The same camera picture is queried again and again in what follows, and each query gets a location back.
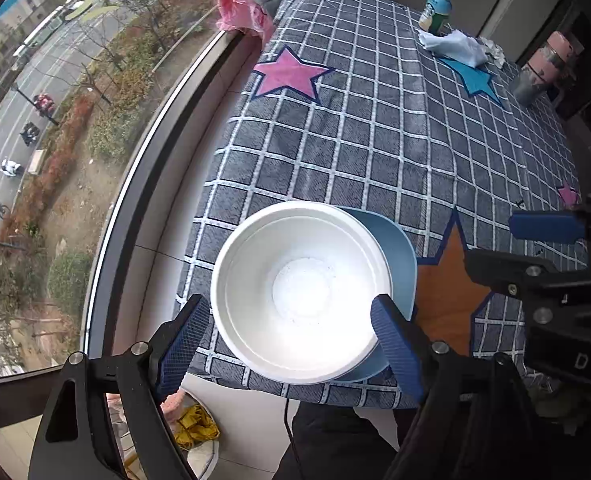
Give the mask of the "green cap bottle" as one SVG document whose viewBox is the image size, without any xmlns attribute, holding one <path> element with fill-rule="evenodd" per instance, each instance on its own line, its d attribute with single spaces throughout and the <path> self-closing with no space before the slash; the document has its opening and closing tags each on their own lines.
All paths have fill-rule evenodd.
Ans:
<svg viewBox="0 0 591 480">
<path fill-rule="evenodd" d="M 425 32 L 440 36 L 453 9 L 452 0 L 427 0 L 418 18 L 418 26 Z"/>
</svg>

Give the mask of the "pink grey tumbler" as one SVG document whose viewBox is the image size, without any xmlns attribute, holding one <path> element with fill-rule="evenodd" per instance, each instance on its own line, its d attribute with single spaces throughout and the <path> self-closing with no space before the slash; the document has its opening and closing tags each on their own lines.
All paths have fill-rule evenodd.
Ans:
<svg viewBox="0 0 591 480">
<path fill-rule="evenodd" d="M 583 44 L 573 34 L 552 32 L 513 78 L 509 86 L 513 97 L 519 104 L 530 106 L 541 94 L 557 88 L 557 98 L 562 98 L 562 84 L 575 79 L 574 65 L 583 51 Z"/>
</svg>

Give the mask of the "pink plastic bag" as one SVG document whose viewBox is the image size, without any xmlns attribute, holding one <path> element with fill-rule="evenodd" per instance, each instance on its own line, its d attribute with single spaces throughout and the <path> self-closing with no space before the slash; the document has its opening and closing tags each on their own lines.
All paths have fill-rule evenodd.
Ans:
<svg viewBox="0 0 591 480">
<path fill-rule="evenodd" d="M 262 44 L 271 40 L 275 31 L 273 19 L 254 0 L 218 0 L 219 30 L 238 30 L 248 36 L 256 36 Z"/>
</svg>

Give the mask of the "light blue plate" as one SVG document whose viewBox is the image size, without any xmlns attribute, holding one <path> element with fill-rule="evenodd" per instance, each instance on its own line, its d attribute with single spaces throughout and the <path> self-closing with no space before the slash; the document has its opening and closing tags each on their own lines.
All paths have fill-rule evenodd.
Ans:
<svg viewBox="0 0 591 480">
<path fill-rule="evenodd" d="M 342 207 L 369 231 L 384 253 L 390 272 L 390 297 L 406 321 L 413 319 L 417 287 L 417 260 L 414 246 L 402 228 L 392 220 L 376 212 Z M 353 384 L 362 382 L 383 372 L 389 365 L 381 345 L 353 370 L 335 378 L 336 382 Z"/>
</svg>

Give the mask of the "light blue cloth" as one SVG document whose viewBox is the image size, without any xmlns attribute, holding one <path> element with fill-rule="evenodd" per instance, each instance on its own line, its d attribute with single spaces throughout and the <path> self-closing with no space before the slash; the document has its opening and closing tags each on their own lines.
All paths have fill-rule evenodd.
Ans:
<svg viewBox="0 0 591 480">
<path fill-rule="evenodd" d="M 418 30 L 422 47 L 439 58 L 450 58 L 469 67 L 477 68 L 487 62 L 487 56 L 477 39 L 456 29 L 446 36 L 435 36 Z"/>
</svg>

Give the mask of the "large white paper bowl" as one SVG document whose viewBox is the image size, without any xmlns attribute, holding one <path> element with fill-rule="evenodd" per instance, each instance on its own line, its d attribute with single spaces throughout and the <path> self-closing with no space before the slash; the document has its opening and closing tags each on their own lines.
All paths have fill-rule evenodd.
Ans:
<svg viewBox="0 0 591 480">
<path fill-rule="evenodd" d="M 242 221 L 213 266 L 216 327 L 240 361 L 275 382 L 328 382 L 378 344 L 370 306 L 391 292 L 375 237 L 330 205 L 291 200 Z"/>
</svg>

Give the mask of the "grey checkered star tablecloth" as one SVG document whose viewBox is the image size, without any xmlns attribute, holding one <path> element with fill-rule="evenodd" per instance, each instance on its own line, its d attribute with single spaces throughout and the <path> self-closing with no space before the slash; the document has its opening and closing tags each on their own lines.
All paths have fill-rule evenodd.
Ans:
<svg viewBox="0 0 591 480">
<path fill-rule="evenodd" d="M 368 210 L 404 230 L 425 269 L 448 248 L 544 257 L 559 270 L 585 249 L 516 240 L 517 209 L 560 209 L 579 188 L 545 99 L 519 105 L 517 69 L 489 71 L 481 91 L 418 42 L 418 13 L 390 0 L 282 0 L 262 53 L 326 67 L 315 98 L 260 91 L 251 75 L 218 139 L 188 237 L 176 301 L 206 294 L 226 238 L 284 200 Z"/>
</svg>

